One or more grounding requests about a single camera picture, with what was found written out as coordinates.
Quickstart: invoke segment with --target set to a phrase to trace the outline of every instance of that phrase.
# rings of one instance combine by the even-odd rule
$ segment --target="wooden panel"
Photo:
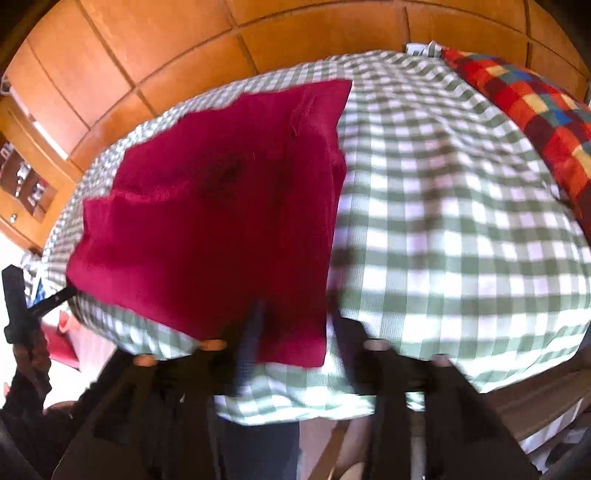
[[[556,53],[533,44],[531,50],[531,69],[560,85],[578,100],[583,100],[587,92],[585,76]]]
[[[562,58],[574,65],[580,72],[589,75],[589,70],[579,52],[552,15],[530,0],[531,38],[543,43]]]
[[[62,159],[51,145],[43,138],[35,126],[25,116],[14,98],[7,96],[1,100],[2,108],[6,109],[9,117],[20,130],[22,130],[29,142],[41,153],[52,168],[58,169],[70,178],[74,183],[82,179],[82,172],[69,160]]]
[[[11,115],[6,102],[0,103],[0,131],[14,145],[21,156],[31,164],[35,172],[47,180],[57,191],[41,222],[34,219],[15,197],[4,191],[2,191],[3,195],[0,196],[0,216],[8,220],[13,213],[17,214],[17,220],[13,227],[34,244],[41,247],[45,244],[66,202],[72,196],[76,182],[58,169],[47,155],[38,148],[38,145],[31,141],[31,137],[27,135]]]
[[[148,78],[141,90],[157,113],[211,88],[254,75],[233,35],[191,50]]]
[[[23,250],[31,250],[37,254],[41,253],[43,249],[42,245],[36,245],[26,236],[21,234],[18,230],[14,229],[12,225],[0,216],[0,235],[4,235],[18,248]]]
[[[135,82],[230,28],[222,0],[82,0]]]
[[[143,101],[135,93],[130,93],[90,129],[70,156],[70,160],[82,171],[86,171],[105,148],[153,117]]]
[[[331,55],[401,50],[401,27],[401,11],[390,4],[351,3],[262,20],[242,37],[259,72],[268,72]]]
[[[518,442],[550,425],[591,391],[591,371],[582,370],[546,384],[499,411]]]
[[[232,15],[238,24],[250,22],[277,12],[336,0],[228,0]]]
[[[88,129],[53,86],[28,43],[18,50],[7,73],[35,119],[65,152],[71,152]]]
[[[525,5],[519,0],[427,0],[427,3],[473,12],[525,32]]]
[[[90,126],[130,90],[74,0],[61,0],[29,35],[58,90]]]
[[[486,53],[525,65],[527,40],[514,30],[474,15],[427,5],[409,5],[411,41],[436,40],[458,50]]]

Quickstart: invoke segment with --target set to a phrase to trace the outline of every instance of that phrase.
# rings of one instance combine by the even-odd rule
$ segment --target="bed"
[[[43,253],[46,289],[65,286],[82,199],[108,193],[126,149],[242,92],[347,78],[337,130],[348,174],[328,280],[342,314],[404,355],[450,355],[483,393],[567,361],[591,319],[587,240],[530,141],[440,51],[431,43],[302,64],[211,90],[138,126],[93,162],[57,221]],[[70,307],[132,353],[166,359],[198,345],[86,294]],[[371,414],[373,399],[345,380],[328,320],[323,367],[258,365],[243,395],[217,398],[219,414],[243,424]],[[421,398],[409,404],[420,409]]]

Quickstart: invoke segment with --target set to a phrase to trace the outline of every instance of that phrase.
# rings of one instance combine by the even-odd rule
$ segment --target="colorful checkered pillowcase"
[[[591,111],[538,74],[503,59],[443,49],[446,63],[503,110],[566,191],[591,242]]]

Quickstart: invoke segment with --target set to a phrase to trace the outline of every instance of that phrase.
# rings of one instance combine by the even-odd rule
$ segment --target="checkered pillow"
[[[503,59],[444,49],[465,81],[503,110],[528,137],[566,191],[591,241],[591,111],[567,92]]]

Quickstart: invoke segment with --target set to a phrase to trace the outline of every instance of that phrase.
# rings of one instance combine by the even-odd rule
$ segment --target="red cloth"
[[[319,367],[351,82],[242,95],[131,148],[84,202],[69,280],[197,339],[269,303],[259,361]]]
[[[68,335],[46,323],[41,323],[41,330],[47,340],[49,358],[76,370],[80,369],[80,361]]]

